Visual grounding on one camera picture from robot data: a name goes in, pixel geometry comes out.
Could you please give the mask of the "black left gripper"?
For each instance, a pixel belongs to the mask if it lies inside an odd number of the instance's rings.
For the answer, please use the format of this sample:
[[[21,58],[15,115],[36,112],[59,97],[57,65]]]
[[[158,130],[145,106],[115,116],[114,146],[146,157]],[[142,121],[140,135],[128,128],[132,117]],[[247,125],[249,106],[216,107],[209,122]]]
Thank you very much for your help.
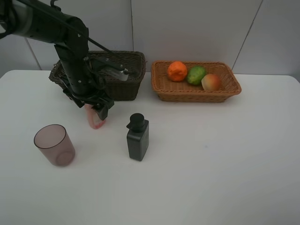
[[[105,120],[114,100],[106,90],[106,81],[96,72],[89,60],[61,60],[67,76],[66,87],[76,99],[93,105],[101,120]]]

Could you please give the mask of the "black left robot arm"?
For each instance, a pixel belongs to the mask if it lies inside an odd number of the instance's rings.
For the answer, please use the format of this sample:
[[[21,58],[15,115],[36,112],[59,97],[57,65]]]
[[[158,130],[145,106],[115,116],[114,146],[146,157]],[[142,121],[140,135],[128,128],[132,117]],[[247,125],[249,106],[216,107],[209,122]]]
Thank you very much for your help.
[[[91,105],[101,120],[106,119],[114,100],[99,71],[110,63],[90,58],[89,30],[81,19],[38,0],[2,0],[0,25],[4,29],[1,38],[17,35],[53,44],[64,69],[63,92],[78,107]]]

